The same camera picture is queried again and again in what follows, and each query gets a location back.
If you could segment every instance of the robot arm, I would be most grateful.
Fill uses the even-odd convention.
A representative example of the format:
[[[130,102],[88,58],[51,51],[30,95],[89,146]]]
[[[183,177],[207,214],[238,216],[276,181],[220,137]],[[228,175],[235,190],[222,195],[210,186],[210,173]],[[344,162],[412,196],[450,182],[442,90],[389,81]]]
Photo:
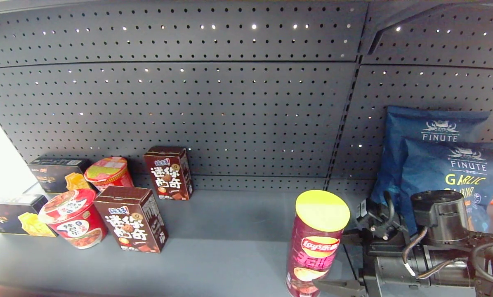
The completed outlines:
[[[384,283],[457,286],[493,297],[493,234],[467,229],[462,194],[428,191],[411,197],[419,234],[410,238],[403,218],[388,206],[367,200],[360,206],[361,230],[344,233],[343,244],[363,247],[359,280],[315,280],[320,291],[339,297],[382,297]]]

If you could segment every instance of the pink cup lid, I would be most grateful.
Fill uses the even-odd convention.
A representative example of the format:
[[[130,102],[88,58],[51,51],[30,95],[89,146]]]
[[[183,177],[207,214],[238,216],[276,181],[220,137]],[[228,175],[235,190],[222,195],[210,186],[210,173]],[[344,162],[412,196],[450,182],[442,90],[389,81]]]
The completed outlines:
[[[77,189],[61,193],[50,199],[39,210],[39,220],[45,224],[55,224],[74,218],[88,209],[96,198],[91,189]]]

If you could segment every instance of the noodle cup lid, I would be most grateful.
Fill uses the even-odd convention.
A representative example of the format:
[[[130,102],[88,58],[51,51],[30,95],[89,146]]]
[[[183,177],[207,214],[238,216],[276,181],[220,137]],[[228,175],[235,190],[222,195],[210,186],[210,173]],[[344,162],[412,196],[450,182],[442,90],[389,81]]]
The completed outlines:
[[[45,224],[55,224],[74,218],[88,209],[96,198],[91,189],[78,189],[61,193],[50,199],[39,210],[39,220]]]
[[[127,160],[123,157],[108,157],[92,164],[84,174],[88,182],[101,182],[114,177],[127,168]]]
[[[347,226],[351,212],[337,195],[322,190],[309,190],[297,197],[296,215],[311,228],[335,232]]]

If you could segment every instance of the yellow lid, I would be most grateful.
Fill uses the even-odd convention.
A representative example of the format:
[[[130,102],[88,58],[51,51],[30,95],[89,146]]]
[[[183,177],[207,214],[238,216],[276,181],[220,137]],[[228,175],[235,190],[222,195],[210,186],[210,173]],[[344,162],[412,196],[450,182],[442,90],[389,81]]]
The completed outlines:
[[[301,193],[296,199],[296,214],[309,227],[324,232],[344,229],[351,217],[340,197],[322,190]]]

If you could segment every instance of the potato chip image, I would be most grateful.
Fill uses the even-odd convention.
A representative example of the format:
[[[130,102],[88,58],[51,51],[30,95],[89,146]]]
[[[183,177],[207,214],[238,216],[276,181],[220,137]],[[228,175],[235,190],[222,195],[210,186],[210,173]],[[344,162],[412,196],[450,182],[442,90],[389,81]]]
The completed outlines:
[[[325,273],[327,273],[327,271],[321,272],[301,267],[294,268],[294,275],[303,282],[312,282],[312,280],[324,276]]]

